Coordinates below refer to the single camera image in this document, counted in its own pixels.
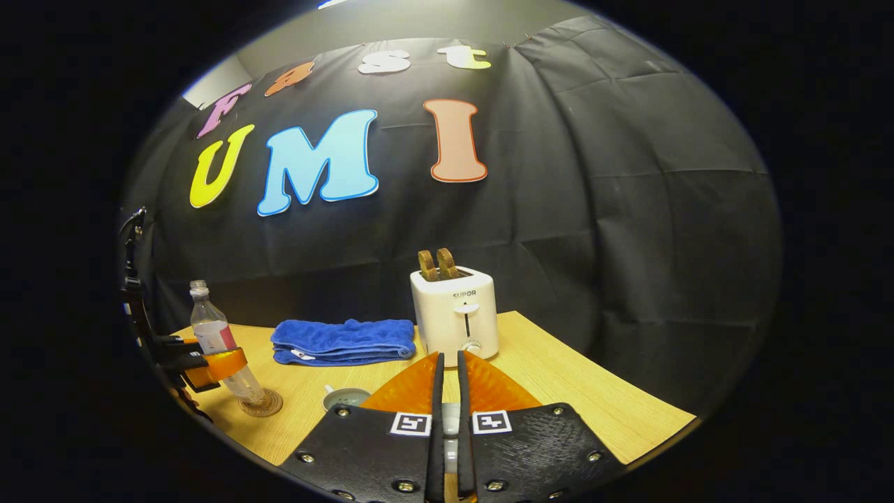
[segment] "plastic bottle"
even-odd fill
[[[236,349],[230,324],[227,323],[224,314],[208,300],[208,287],[205,281],[201,279],[190,281],[190,295],[195,303],[192,307],[190,325],[202,351],[210,354]],[[257,383],[248,365],[224,379],[223,383],[245,403],[254,404],[264,397],[264,390]]]

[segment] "blue letter m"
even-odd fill
[[[320,188],[323,200],[342,200],[368,196],[379,188],[378,178],[367,165],[367,132],[375,119],[375,110],[354,110],[336,118],[316,148],[299,127],[270,137],[270,167],[264,199],[257,205],[261,217],[282,213],[291,197],[285,193],[285,177],[301,204],[308,204],[316,182],[329,165],[329,177]]]

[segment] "white cup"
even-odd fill
[[[323,396],[323,410],[325,411],[328,411],[336,404],[360,405],[369,398],[370,395],[368,391],[361,388],[335,389],[328,384],[325,385],[324,388],[326,394]]]

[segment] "blue towel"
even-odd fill
[[[315,367],[405,360],[416,352],[410,320],[347,320],[343,325],[286,320],[270,340],[277,362]]]

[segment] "yellow letter u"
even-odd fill
[[[253,129],[255,129],[255,125],[249,124],[230,135],[230,138],[227,139],[230,146],[226,150],[226,155],[223,156],[221,172],[212,183],[207,183],[208,171],[211,169],[211,161],[214,160],[215,154],[224,143],[215,141],[198,155],[198,167],[196,175],[192,178],[192,188],[190,188],[190,204],[193,208],[206,206],[221,195],[227,182],[230,181],[232,170],[236,167],[236,159],[239,157],[242,143]]]

